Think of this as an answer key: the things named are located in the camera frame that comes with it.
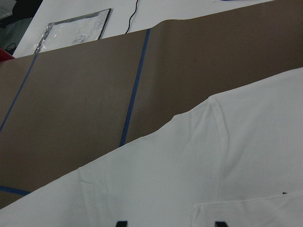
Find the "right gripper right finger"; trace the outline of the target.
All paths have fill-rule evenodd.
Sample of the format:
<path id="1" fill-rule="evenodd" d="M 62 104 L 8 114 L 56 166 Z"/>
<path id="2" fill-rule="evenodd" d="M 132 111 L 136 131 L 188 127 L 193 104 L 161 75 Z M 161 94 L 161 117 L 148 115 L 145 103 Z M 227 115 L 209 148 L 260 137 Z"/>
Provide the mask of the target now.
<path id="1" fill-rule="evenodd" d="M 224 221 L 216 221 L 214 225 L 215 227 L 227 227 L 227 223 Z"/>

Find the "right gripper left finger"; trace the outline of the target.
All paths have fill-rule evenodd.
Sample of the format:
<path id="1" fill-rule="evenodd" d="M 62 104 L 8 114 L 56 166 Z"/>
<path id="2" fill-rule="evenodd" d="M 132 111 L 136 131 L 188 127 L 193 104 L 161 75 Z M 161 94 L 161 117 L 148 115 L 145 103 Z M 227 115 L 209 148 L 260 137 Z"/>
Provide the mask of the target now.
<path id="1" fill-rule="evenodd" d="M 127 227 L 128 226 L 128 221 L 118 221 L 116 223 L 116 227 Z"/>

